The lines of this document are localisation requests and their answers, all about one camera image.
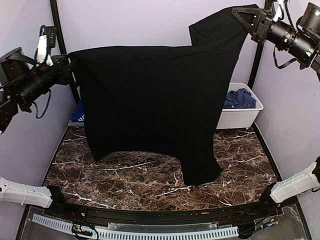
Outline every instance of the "plastic bin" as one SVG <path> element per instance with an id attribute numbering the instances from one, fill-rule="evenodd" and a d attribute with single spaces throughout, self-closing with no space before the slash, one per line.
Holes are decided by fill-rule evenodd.
<path id="1" fill-rule="evenodd" d="M 254 123 L 259 112 L 264 109 L 254 92 L 244 83 L 231 82 L 228 92 L 239 89 L 247 89 L 251 93 L 256 100 L 256 108 L 223 109 L 216 129 L 248 129 Z"/>

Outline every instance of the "garment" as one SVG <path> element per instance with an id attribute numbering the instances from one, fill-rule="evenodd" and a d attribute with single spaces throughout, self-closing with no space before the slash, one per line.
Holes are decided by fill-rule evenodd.
<path id="1" fill-rule="evenodd" d="M 154 152 L 180 160 L 186 185 L 219 176 L 213 135 L 248 34 L 231 11 L 223 9 L 189 26 L 190 46 L 112 46 L 71 53 L 79 61 L 74 75 L 95 160 L 117 151 Z"/>
<path id="2" fill-rule="evenodd" d="M 226 95 L 223 105 L 224 109 L 255 109 L 256 102 L 245 88 L 240 88 L 238 91 L 230 91 Z"/>
<path id="3" fill-rule="evenodd" d="M 71 116 L 71 121 L 76 123 L 76 122 L 83 122 L 84 120 L 85 120 L 85 112 L 82 106 L 82 102 L 80 100 L 78 105 L 76 106 L 74 113 Z"/>

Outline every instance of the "lavender wall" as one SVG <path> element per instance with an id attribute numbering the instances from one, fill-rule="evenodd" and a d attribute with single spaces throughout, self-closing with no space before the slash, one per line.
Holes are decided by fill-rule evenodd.
<path id="1" fill-rule="evenodd" d="M 0 56 L 17 47 L 34 56 L 42 24 L 53 25 L 48 0 L 0 1 Z M 58 53 L 57 49 L 52 51 L 53 55 Z M 47 96 L 36 102 L 41 111 Z M 0 136 L 0 176 L 41 185 L 74 107 L 70 88 L 54 86 L 43 119 L 36 119 L 34 112 L 17 114 Z M 23 211 L 24 206 L 19 204 L 0 203 L 0 240 L 16 238 Z"/>
<path id="2" fill-rule="evenodd" d="M 308 0 L 292 0 L 292 20 L 304 14 Z M 312 0 L 320 6 L 320 0 Z M 282 177 L 288 178 L 320 156 L 320 83 L 312 69 L 299 64 L 278 70 L 273 61 L 273 45 L 267 43 L 262 55 L 254 92 L 264 105 L 256 123 L 270 148 Z M 278 62 L 291 56 L 277 52 Z M 299 197 L 312 238 L 320 239 L 319 193 Z"/>
<path id="3" fill-rule="evenodd" d="M 188 26 L 223 8 L 264 0 L 59 0 L 69 52 L 105 46 L 190 45 Z M 246 83 L 256 44 L 246 40 L 233 82 Z"/>

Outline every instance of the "wire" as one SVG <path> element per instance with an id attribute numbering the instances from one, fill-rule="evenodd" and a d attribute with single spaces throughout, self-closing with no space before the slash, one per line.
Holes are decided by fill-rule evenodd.
<path id="1" fill-rule="evenodd" d="M 60 216 L 60 215 L 58 215 L 58 214 L 56 214 L 55 212 L 53 212 L 52 210 L 50 210 L 50 209 L 46 209 L 47 211 L 49 211 L 50 213 L 52 213 L 53 215 L 55 215 L 56 217 L 58 217 L 58 218 L 60 218 L 60 219 L 63 219 L 63 220 L 67 220 L 67 221 L 71 221 L 72 223 L 73 223 L 73 225 L 74 224 L 79 224 L 80 225 L 80 229 L 81 229 L 81 226 L 87 226 L 87 227 L 89 227 L 91 230 L 93 230 L 94 232 L 95 232 L 95 234 L 96 234 L 96 239 L 95 240 L 99 240 L 99 233 L 98 233 L 98 231 L 96 230 L 96 228 L 94 227 L 94 226 L 92 226 L 91 224 L 89 224 L 89 223 L 86 223 L 86 222 L 84 222 L 84 221 L 80 221 L 80 220 L 72 220 L 72 219 L 69 219 L 69 218 L 66 218 L 66 217 L 63 217 L 63 216 Z"/>
<path id="2" fill-rule="evenodd" d="M 276 46 L 274 46 L 273 49 L 273 60 L 274 60 L 274 65 L 278 68 L 278 69 L 284 69 L 285 67 L 289 66 L 290 64 L 294 63 L 295 61 L 297 61 L 298 59 L 296 58 L 292 58 L 291 60 L 287 61 L 286 63 L 282 64 L 282 65 L 278 65 L 278 60 L 277 60 L 277 56 L 276 56 Z"/>
<path id="3" fill-rule="evenodd" d="M 292 22 L 292 19 L 291 19 L 291 16 L 290 16 L 290 12 L 289 12 L 289 8 L 288 8 L 288 0 L 286 0 L 286 1 L 284 2 L 284 7 L 285 7 L 286 15 L 287 15 L 287 17 L 288 17 L 288 19 L 289 19 L 290 25 L 291 25 L 291 27 L 294 29 L 295 26 L 294 26 L 294 23 Z"/>
<path id="4" fill-rule="evenodd" d="M 247 230 L 245 230 L 245 231 L 239 232 L 239 234 L 242 234 L 242 235 L 252 234 L 252 232 L 250 232 L 250 233 L 246 233 L 246 232 L 249 232 L 250 230 L 255 229 L 256 226 L 258 226 L 258 225 L 261 224 L 264 220 L 266 220 L 266 219 L 269 217 L 269 215 L 270 215 L 270 212 L 268 213 L 268 215 L 267 215 L 265 218 L 263 218 L 262 220 L 260 220 L 260 221 L 259 221 L 257 224 L 255 224 L 253 227 L 250 227 L 249 229 L 247 229 Z"/>
<path id="5" fill-rule="evenodd" d="M 302 30 L 301 30 L 300 27 L 299 27 L 299 24 L 300 24 L 301 20 L 302 20 L 302 16 L 299 17 L 298 20 L 297 20 L 296 23 L 295 23 L 295 27 L 296 27 L 296 29 L 297 29 L 299 32 L 302 32 Z"/>
<path id="6" fill-rule="evenodd" d="M 51 89 L 49 89 L 49 96 L 48 96 L 48 100 L 46 102 L 46 106 L 45 109 L 43 110 L 43 113 L 41 114 L 41 116 L 39 116 L 39 109 L 38 109 L 38 105 L 36 102 L 33 102 L 32 104 L 35 106 L 35 110 L 36 110 L 36 114 L 35 114 L 35 118 L 36 119 L 42 119 L 43 116 L 46 114 L 46 111 L 49 107 L 49 103 L 50 103 L 50 99 L 51 99 Z"/>
<path id="7" fill-rule="evenodd" d="M 276 14 L 276 9 L 275 9 L 275 3 L 274 2 L 271 4 L 271 10 L 272 10 L 273 14 Z"/>
<path id="8" fill-rule="evenodd" d="M 279 4 L 279 7 L 281 9 L 281 17 L 279 17 L 279 20 L 283 20 L 283 19 L 285 19 L 284 7 L 281 4 Z"/>
<path id="9" fill-rule="evenodd" d="M 320 191 L 320 187 L 318 189 L 316 189 L 316 190 L 314 190 L 314 188 L 311 189 L 311 192 L 313 192 L 313 193 L 316 193 L 318 191 Z"/>

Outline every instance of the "marble floor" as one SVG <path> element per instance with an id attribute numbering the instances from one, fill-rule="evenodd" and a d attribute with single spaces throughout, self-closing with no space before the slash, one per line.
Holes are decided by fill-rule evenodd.
<path id="1" fill-rule="evenodd" d="M 221 208 L 259 200 L 275 173 L 252 128 L 219 130 L 214 154 L 224 169 L 215 181 L 185 186 L 180 162 L 150 152 L 115 152 L 95 162 L 84 128 L 70 127 L 45 185 L 61 187 L 68 202 L 137 211 Z"/>

